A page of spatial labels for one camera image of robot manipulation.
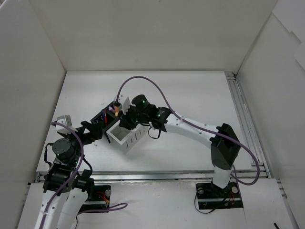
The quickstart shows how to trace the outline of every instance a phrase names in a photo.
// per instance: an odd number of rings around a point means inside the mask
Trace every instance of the red wire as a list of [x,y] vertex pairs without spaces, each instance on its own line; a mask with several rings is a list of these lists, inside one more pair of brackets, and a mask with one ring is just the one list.
[[234,194],[233,192],[230,192],[231,196],[233,197],[233,203],[235,202],[235,197],[234,197]]
[[106,196],[103,192],[96,192],[96,195],[101,197],[105,202],[108,202],[108,199],[106,198]]

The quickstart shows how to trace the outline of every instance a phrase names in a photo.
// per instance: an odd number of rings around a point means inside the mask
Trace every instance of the white plastic basket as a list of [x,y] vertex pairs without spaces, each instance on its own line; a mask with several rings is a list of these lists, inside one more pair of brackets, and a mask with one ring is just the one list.
[[148,132],[147,126],[137,125],[133,130],[127,130],[119,126],[116,122],[106,133],[112,144],[117,144],[119,149],[127,153],[145,134]]

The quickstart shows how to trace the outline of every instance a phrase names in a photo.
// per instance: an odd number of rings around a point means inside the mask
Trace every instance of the marker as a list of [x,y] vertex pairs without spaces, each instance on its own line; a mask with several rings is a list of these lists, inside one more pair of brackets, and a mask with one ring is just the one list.
[[105,124],[107,125],[107,115],[106,115],[106,112],[105,112]]

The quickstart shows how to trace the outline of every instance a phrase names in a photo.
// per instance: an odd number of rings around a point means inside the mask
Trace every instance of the white panel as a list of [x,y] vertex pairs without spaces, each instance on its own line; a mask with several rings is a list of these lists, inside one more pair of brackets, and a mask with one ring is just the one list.
[[0,6],[0,228],[15,228],[64,69],[27,0]]
[[[194,208],[194,182],[116,183],[111,190],[111,205],[127,202],[128,207],[107,214],[80,215],[79,229],[275,229],[274,222],[280,229],[293,228],[277,183],[271,179],[241,186],[244,209],[217,210],[210,215]],[[41,196],[42,184],[32,184],[18,229],[33,228]],[[265,211],[258,211],[260,206]]]
[[292,31],[303,43],[297,49],[295,58],[305,69],[305,1],[279,0],[273,9],[273,14],[280,22]]
[[[90,120],[113,101],[121,84],[134,75],[154,80],[164,91],[173,109],[179,114],[209,125],[228,123],[241,142],[242,131],[236,115],[224,72],[68,72],[53,116],[71,115],[74,127]],[[130,99],[145,94],[150,103],[166,106],[159,91],[150,82],[134,79],[126,84],[123,94]],[[61,138],[51,127],[46,139],[54,142]],[[178,134],[161,133],[158,140],[144,136],[124,154],[104,137],[86,145],[85,154],[94,171],[181,171],[213,170],[211,150],[199,142]],[[49,150],[48,159],[55,154]],[[235,161],[237,169],[251,169],[251,159],[240,150]],[[37,171],[47,171],[43,154]]]
[[69,71],[237,71],[276,0],[31,0]]
[[259,179],[254,186],[240,186],[249,229],[292,229],[286,206],[275,179]]
[[273,177],[280,178],[305,227],[305,71],[294,58],[300,41],[272,15],[238,79]]

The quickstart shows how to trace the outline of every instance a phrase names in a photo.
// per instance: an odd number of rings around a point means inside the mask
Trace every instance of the black bracket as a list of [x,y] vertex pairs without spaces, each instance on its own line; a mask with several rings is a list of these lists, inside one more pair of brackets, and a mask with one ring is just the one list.
[[230,182],[225,189],[220,189],[212,183],[199,183],[196,184],[196,189],[200,210],[244,207],[235,182]]
[[[67,179],[69,179],[71,172],[72,172],[71,167],[60,164],[53,164],[48,174],[44,176],[45,181],[43,184],[43,192],[45,193],[47,190],[57,191],[60,188],[60,186],[62,186],[62,184],[66,182]],[[69,192],[69,191],[70,191],[70,185],[67,184],[67,186],[64,187],[61,193]]]
[[[238,138],[228,124],[223,124],[221,127],[217,127],[218,133],[227,135],[234,140],[238,141]],[[223,170],[231,170],[233,163],[238,156],[240,146],[220,136],[211,137],[211,153],[212,163]]]
[[94,191],[94,179],[90,178],[91,171],[85,169],[81,176],[77,176],[72,184],[72,188],[79,188],[82,192],[88,192],[88,199],[91,198]]
[[[110,143],[110,138],[107,135],[107,130],[109,130],[110,127],[112,127],[116,122],[118,122],[120,120],[120,116],[122,115],[122,112],[119,112],[118,116],[115,116],[114,113],[112,113],[111,111],[109,111],[109,107],[113,106],[114,102],[111,102],[110,104],[108,104],[104,109],[102,109],[102,111],[100,111],[95,117],[93,117],[90,121],[92,124],[101,124],[102,125],[102,134],[104,136],[106,136],[108,142]],[[102,119],[103,114],[102,113],[106,113],[107,116],[107,123],[105,123],[105,120]]]

